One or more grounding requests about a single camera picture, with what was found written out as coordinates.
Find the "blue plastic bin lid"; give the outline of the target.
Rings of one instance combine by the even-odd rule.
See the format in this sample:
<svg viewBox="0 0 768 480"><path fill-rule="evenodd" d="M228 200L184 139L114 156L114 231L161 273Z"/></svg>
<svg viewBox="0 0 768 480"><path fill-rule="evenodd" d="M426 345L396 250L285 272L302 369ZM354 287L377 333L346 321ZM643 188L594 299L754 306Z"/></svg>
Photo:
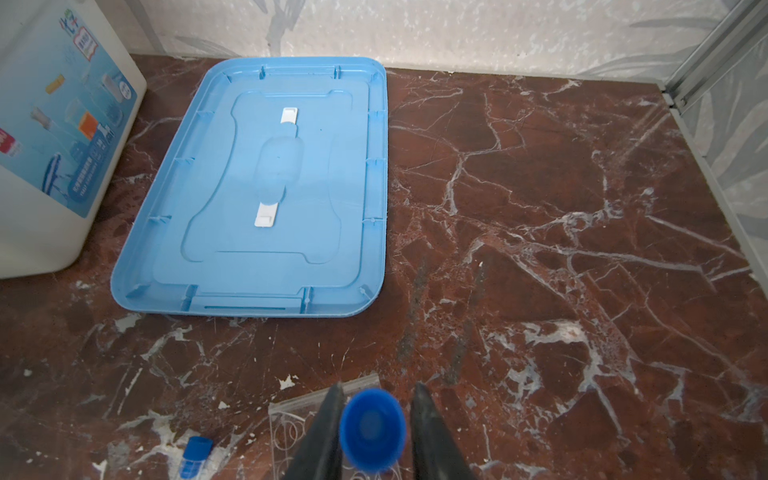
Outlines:
<svg viewBox="0 0 768 480"><path fill-rule="evenodd" d="M112 296L144 313L356 315L383 285L387 196L378 61L220 62L135 218Z"/></svg>

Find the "white plastic storage bin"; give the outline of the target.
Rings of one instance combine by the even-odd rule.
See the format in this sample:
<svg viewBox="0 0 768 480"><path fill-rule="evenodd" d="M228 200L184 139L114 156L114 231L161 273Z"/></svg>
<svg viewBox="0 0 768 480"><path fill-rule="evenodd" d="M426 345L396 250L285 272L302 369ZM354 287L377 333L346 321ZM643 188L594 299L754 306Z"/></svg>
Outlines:
<svg viewBox="0 0 768 480"><path fill-rule="evenodd" d="M3 278L77 259L146 89L97 3L2 3Z"/></svg>

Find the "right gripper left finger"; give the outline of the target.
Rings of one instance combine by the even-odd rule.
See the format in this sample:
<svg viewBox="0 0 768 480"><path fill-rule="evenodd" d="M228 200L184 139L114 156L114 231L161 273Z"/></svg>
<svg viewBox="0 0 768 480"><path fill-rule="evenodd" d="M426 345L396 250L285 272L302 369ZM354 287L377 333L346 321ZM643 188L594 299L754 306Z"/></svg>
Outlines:
<svg viewBox="0 0 768 480"><path fill-rule="evenodd" d="M342 478L343 453L339 426L345 399L341 383L329 388L283 479Z"/></svg>

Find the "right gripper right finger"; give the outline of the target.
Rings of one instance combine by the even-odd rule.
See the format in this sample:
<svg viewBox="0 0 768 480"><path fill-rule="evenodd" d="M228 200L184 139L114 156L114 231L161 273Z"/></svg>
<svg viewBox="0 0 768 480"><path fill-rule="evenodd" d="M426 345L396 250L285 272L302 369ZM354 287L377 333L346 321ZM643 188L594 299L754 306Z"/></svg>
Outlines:
<svg viewBox="0 0 768 480"><path fill-rule="evenodd" d="M416 480L475 478L428 388L421 382L414 387L410 427Z"/></svg>

